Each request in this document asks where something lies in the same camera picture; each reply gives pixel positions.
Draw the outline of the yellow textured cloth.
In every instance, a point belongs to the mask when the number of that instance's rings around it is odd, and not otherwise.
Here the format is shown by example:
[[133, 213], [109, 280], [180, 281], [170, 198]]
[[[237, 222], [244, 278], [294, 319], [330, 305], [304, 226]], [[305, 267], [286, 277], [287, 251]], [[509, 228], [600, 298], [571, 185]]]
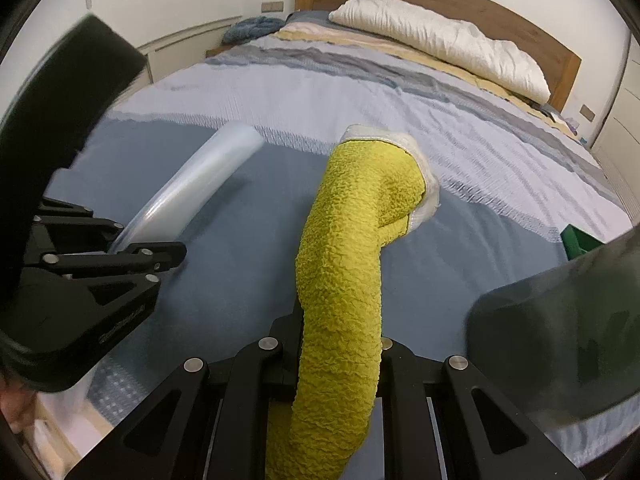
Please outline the yellow textured cloth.
[[295, 259], [304, 315], [295, 399], [269, 410], [266, 476], [337, 479], [367, 437], [382, 354], [381, 250], [426, 191], [402, 148], [337, 145]]

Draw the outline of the teal cloth on nightstand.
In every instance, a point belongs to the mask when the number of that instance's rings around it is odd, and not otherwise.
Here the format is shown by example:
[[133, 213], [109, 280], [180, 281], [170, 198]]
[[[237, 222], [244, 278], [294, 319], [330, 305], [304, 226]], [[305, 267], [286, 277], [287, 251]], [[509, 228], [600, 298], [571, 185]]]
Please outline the teal cloth on nightstand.
[[268, 18], [268, 16], [254, 16], [239, 21], [231, 26], [222, 36], [221, 43], [227, 46], [246, 44], [263, 36], [277, 32], [285, 25], [282, 18]]

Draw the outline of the white wardrobe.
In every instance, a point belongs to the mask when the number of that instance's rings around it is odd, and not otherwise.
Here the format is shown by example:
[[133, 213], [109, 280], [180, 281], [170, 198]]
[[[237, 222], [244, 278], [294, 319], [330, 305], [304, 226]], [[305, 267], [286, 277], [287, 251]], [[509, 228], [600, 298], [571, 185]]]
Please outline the white wardrobe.
[[616, 97], [591, 153], [620, 196], [633, 224], [639, 222], [640, 198], [639, 44], [631, 37]]

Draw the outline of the white pillow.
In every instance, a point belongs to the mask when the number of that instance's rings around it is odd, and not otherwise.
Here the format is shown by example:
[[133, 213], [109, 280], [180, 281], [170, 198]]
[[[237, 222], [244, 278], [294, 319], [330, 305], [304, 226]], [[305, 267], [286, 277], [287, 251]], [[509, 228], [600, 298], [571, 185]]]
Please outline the white pillow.
[[404, 0], [347, 0], [329, 14], [329, 20], [398, 41], [538, 104], [550, 99], [544, 72], [531, 55], [510, 40], [485, 36], [471, 22], [452, 20]]

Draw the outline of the wooden headboard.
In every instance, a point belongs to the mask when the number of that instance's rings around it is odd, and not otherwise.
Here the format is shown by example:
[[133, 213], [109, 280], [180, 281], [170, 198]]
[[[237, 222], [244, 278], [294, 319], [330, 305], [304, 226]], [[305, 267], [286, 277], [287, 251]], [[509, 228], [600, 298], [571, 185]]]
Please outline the wooden headboard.
[[[295, 0], [296, 11], [332, 11], [346, 0]], [[446, 18], [475, 24], [485, 36], [514, 42], [531, 55], [546, 77], [549, 104], [559, 112], [573, 89], [582, 59], [548, 32], [491, 0], [404, 0]]]

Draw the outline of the striped bed cover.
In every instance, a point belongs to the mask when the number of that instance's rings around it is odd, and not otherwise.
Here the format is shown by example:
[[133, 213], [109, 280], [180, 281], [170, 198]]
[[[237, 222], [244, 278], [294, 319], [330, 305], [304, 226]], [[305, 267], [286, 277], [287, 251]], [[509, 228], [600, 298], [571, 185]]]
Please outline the striped bed cover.
[[294, 258], [326, 160], [348, 126], [411, 134], [440, 183], [436, 216], [383, 252], [387, 333], [431, 359], [459, 352], [480, 295], [555, 268], [561, 232], [631, 227], [589, 152], [560, 127], [440, 70], [353, 44], [279, 35], [179, 70], [116, 105], [48, 193], [128, 222], [226, 122], [264, 146], [183, 234], [154, 314], [89, 391], [112, 424], [191, 354], [232, 356], [292, 307]]

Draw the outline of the green tray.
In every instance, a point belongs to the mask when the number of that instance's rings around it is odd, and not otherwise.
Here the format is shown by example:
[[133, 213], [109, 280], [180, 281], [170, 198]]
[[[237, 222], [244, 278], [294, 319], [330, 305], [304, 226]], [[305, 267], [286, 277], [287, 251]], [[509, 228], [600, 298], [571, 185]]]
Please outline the green tray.
[[571, 224], [561, 232], [561, 240], [568, 260], [588, 254], [603, 245], [600, 240]]

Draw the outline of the wooden left nightstand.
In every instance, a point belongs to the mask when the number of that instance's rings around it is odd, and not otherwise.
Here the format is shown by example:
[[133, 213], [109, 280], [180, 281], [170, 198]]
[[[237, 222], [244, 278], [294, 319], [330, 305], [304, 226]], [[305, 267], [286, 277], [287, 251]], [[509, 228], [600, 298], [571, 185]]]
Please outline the wooden left nightstand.
[[221, 44], [218, 47], [214, 47], [213, 49], [209, 49], [205, 52], [206, 58], [213, 58], [214, 56], [221, 54], [222, 52], [226, 52], [233, 48], [233, 44]]

